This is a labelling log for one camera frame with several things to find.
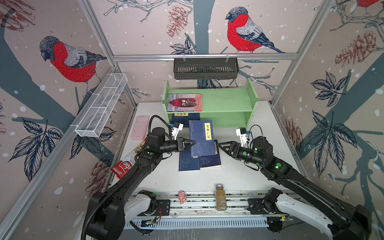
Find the green wooden shelf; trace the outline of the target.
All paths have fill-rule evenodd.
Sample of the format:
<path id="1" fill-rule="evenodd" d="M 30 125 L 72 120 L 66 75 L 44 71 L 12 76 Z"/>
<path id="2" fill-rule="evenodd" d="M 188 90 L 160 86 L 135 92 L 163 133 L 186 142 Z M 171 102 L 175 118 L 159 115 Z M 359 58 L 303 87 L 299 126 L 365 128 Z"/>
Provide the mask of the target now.
<path id="1" fill-rule="evenodd" d="M 177 113 L 182 100 L 195 103 L 180 113 L 200 115 L 200 120 L 213 121 L 215 128 L 246 128 L 259 103 L 259 96 L 250 79 L 243 88 L 171 89 L 166 81 L 162 104 L 168 122 Z"/>

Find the pink case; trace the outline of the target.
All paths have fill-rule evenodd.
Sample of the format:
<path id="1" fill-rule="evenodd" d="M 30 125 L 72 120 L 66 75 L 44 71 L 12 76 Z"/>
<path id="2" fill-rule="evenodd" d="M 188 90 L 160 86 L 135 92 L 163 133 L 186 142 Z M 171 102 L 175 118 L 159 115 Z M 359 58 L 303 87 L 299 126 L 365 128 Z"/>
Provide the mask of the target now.
<path id="1" fill-rule="evenodd" d="M 142 141 L 146 138 L 149 126 L 149 116 L 138 116 L 134 123 L 131 139 L 134 141 Z"/>

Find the black hanging basket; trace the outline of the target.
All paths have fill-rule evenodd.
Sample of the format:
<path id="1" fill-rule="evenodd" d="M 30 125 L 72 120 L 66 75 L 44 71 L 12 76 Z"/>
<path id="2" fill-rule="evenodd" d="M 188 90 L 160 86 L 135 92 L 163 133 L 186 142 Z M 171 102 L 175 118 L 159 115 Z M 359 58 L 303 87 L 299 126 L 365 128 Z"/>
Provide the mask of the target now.
<path id="1" fill-rule="evenodd" d="M 239 73 L 237 58 L 186 58 L 174 60 L 176 80 L 231 80 Z"/>

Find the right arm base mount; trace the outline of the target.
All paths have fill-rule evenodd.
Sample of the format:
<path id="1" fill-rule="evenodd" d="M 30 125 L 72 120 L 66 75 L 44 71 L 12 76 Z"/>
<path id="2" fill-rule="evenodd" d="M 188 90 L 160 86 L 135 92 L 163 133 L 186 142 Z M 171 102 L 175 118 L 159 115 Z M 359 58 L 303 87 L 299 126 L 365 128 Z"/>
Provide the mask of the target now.
<path id="1" fill-rule="evenodd" d="M 271 188 L 263 197 L 248 199 L 246 210 L 251 215 L 287 215 L 287 213 L 281 212 L 277 207 L 277 198 L 282 194 L 281 190 Z"/>

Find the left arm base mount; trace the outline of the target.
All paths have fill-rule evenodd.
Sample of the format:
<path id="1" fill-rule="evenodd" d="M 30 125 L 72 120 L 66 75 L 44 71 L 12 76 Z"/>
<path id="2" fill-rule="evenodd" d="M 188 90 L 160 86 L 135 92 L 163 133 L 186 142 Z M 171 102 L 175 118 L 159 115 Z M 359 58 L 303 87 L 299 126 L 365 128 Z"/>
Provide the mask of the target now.
<path id="1" fill-rule="evenodd" d="M 168 216 L 170 214 L 171 201 L 158 199 L 153 192 L 142 190 L 125 205 L 126 217 L 141 216 Z"/>

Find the spice jar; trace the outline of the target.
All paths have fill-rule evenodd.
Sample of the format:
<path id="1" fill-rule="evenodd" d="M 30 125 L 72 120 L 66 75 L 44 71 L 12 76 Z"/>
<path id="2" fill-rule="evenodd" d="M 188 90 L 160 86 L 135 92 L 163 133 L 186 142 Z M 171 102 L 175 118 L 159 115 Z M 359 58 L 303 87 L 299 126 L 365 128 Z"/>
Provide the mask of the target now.
<path id="1" fill-rule="evenodd" d="M 227 199 L 224 186 L 222 184 L 216 184 L 216 209 L 217 211 L 227 210 Z"/>

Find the aluminium rail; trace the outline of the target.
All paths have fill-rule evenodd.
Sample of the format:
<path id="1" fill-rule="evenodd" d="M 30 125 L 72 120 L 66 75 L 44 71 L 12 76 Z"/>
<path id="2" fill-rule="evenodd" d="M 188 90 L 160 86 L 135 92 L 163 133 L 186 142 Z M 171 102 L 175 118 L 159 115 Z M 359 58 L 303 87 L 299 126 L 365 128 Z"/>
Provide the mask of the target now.
<path id="1" fill-rule="evenodd" d="M 170 214 L 168 216 L 159 217 L 155 216 L 141 216 L 147 218 L 245 218 L 250 216 L 257 217 L 274 217 L 285 218 L 287 215 L 295 216 L 300 219 L 309 218 L 309 219 L 323 219 L 325 215 L 318 210 L 317 208 L 311 206 L 309 203 L 304 202 L 296 194 L 285 193 L 283 192 L 277 198 L 277 207 L 287 215 L 251 215 L 249 211 L 246 210 L 248 207 L 248 199 L 263 197 L 267 192 L 233 192 L 227 193 L 227 210 L 226 211 L 217 211 L 216 209 L 216 196 L 214 192 L 197 192 L 197 193 L 187 193 L 186 202 L 180 204 L 177 199 L 176 193 L 155 193 L 158 199 L 165 199 L 171 201 Z M 129 197 L 129 200 L 133 199 L 138 193 L 134 193 Z"/>

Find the blue book yellow label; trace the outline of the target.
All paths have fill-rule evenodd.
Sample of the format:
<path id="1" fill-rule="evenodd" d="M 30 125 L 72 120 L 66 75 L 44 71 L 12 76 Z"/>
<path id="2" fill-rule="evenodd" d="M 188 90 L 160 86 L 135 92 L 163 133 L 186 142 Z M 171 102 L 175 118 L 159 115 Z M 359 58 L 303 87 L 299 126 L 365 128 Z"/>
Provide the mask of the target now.
<path id="1" fill-rule="evenodd" d="M 176 114 L 172 114 L 171 124 L 179 123 L 179 124 L 183 124 L 185 128 L 188 128 L 190 121 L 199 121 L 199 120 L 200 120 L 199 113 L 176 113 Z"/>

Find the red snack bag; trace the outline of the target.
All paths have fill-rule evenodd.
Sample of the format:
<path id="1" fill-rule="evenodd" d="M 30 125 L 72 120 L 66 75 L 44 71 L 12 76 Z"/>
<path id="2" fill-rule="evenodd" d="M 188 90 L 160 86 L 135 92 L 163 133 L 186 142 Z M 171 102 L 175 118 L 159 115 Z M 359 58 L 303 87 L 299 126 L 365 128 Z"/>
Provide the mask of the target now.
<path id="1" fill-rule="evenodd" d="M 112 168 L 112 172 L 120 180 L 123 178 L 136 164 L 135 156 L 143 148 L 147 138 L 145 138 L 134 150 L 122 157 Z"/>

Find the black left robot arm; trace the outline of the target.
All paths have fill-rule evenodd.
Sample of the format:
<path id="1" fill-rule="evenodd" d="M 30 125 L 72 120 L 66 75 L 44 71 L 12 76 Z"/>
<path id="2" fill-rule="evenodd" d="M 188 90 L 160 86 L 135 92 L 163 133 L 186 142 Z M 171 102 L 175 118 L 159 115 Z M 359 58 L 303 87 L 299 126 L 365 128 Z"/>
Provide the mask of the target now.
<path id="1" fill-rule="evenodd" d="M 130 216 L 125 213 L 129 197 L 164 159 L 164 153 L 183 152 L 196 144 L 194 140 L 173 137 L 173 132 L 169 124 L 165 129 L 148 127 L 146 141 L 134 157 L 134 166 L 108 190 L 91 197 L 80 237 L 82 240 L 87 236 L 97 240 L 117 240 L 127 222 L 156 207 L 156 196 L 142 191 L 139 199 L 148 201 L 147 207 L 135 207 Z"/>

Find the pink small toy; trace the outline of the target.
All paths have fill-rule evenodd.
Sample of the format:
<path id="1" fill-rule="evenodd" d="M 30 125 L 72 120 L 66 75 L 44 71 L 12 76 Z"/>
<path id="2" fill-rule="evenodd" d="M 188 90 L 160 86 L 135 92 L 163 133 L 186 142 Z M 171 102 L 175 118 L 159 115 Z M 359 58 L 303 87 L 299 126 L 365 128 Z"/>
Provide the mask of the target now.
<path id="1" fill-rule="evenodd" d="M 184 204 L 186 202 L 186 194 L 184 191 L 179 191 L 177 195 L 177 199 L 179 200 L 180 204 Z"/>

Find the pink Hamlet book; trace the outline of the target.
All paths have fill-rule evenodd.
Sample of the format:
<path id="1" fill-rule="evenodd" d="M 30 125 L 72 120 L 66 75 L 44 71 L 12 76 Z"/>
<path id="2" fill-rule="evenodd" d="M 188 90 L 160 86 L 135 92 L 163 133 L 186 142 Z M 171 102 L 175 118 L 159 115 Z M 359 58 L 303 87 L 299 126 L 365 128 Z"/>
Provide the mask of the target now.
<path id="1" fill-rule="evenodd" d="M 170 94 L 167 104 L 168 112 L 202 112 L 201 94 Z"/>

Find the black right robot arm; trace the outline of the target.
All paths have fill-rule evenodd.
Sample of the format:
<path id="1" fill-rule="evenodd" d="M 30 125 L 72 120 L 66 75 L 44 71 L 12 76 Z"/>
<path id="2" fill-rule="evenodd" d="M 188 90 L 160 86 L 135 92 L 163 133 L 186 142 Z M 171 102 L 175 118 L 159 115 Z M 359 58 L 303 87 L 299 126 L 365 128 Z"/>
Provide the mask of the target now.
<path id="1" fill-rule="evenodd" d="M 297 201 L 282 191 L 270 189 L 264 197 L 266 211 L 296 217 L 326 234 L 331 240 L 367 240 L 372 233 L 371 213 L 362 205 L 352 206 L 327 193 L 273 154 L 265 137 L 253 140 L 251 149 L 235 141 L 219 143 L 228 156 L 254 164 L 268 180 L 302 197 Z"/>

